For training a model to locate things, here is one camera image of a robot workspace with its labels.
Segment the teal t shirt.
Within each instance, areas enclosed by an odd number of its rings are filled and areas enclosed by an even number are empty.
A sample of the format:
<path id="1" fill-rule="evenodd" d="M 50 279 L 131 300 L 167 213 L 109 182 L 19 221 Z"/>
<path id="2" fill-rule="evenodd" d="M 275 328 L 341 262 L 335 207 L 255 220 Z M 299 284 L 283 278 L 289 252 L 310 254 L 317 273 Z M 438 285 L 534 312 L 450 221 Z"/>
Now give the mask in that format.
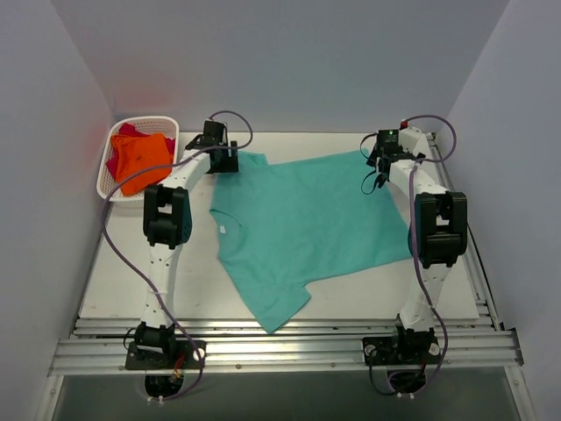
<path id="1" fill-rule="evenodd" d="M 409 258 L 408 227 L 386 188 L 366 195 L 359 153 L 270 164 L 241 153 L 216 179 L 217 257 L 268 333 L 311 298 L 309 283 Z"/>

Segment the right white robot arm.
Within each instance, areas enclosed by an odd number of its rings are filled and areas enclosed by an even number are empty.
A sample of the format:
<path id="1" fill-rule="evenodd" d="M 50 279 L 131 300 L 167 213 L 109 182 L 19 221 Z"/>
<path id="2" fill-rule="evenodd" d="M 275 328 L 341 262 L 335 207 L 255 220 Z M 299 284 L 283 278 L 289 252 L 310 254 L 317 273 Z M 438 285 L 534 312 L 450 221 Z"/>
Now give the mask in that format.
<path id="1" fill-rule="evenodd" d="M 386 129 L 370 135 L 375 139 L 366 164 L 377 175 L 376 189 L 395 186 L 408 199 L 408 246 L 415 278 L 408 298 L 398 313 L 400 333 L 389 340 L 389 351 L 398 361 L 412 360 L 421 351 L 418 337 L 434 331 L 444 281 L 467 248 L 467 198 L 452 192 L 422 168 L 430 159 L 416 150 L 426 139 L 412 127 Z"/>

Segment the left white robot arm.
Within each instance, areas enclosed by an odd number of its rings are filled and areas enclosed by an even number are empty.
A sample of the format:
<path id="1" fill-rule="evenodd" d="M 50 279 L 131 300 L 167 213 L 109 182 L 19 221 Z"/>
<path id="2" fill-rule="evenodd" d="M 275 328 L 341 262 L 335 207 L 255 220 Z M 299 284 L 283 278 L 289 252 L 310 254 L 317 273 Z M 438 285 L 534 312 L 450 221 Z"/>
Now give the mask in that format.
<path id="1" fill-rule="evenodd" d="M 134 343 L 146 350 L 155 367 L 170 366 L 177 355 L 170 314 L 179 257 L 193 229 L 190 193 L 205 175 L 238 172 L 237 147 L 228 140 L 226 125 L 209 119 L 185 147 L 183 163 L 163 181 L 146 187 L 143 233 L 149 245 L 149 283 Z"/>

